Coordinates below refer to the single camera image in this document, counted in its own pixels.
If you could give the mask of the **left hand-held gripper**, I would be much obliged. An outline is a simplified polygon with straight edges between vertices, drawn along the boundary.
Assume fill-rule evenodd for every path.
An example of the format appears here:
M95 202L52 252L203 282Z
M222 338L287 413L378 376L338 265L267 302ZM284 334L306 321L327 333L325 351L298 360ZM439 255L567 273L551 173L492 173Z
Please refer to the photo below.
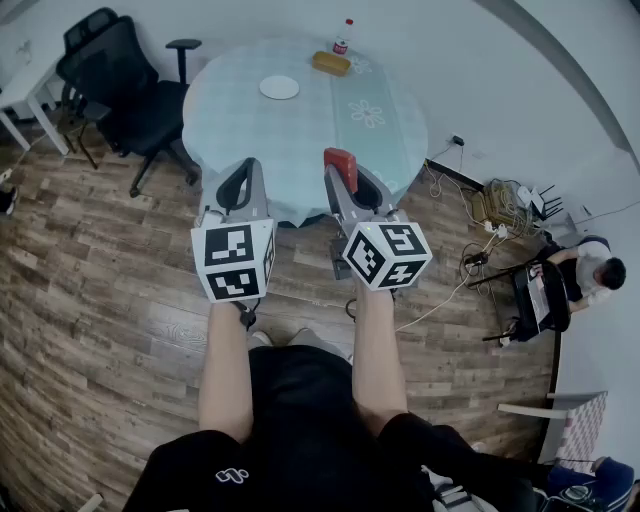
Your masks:
M260 162L245 158L210 173L202 181L200 208L207 212L191 230L192 249L197 275L210 302L264 297L275 258L275 222L267 217ZM230 223L212 212L229 214L238 209L248 221Z

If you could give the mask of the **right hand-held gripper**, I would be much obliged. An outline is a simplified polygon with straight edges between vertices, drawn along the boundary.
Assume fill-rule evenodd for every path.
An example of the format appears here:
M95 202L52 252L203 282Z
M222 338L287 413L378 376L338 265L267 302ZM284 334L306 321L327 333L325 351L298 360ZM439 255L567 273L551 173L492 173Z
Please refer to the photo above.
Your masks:
M355 207L339 170L329 164L324 182L340 230L330 242L335 277L359 278L372 291L411 286L432 252L421 227L396 208L390 189L371 171L357 168Z

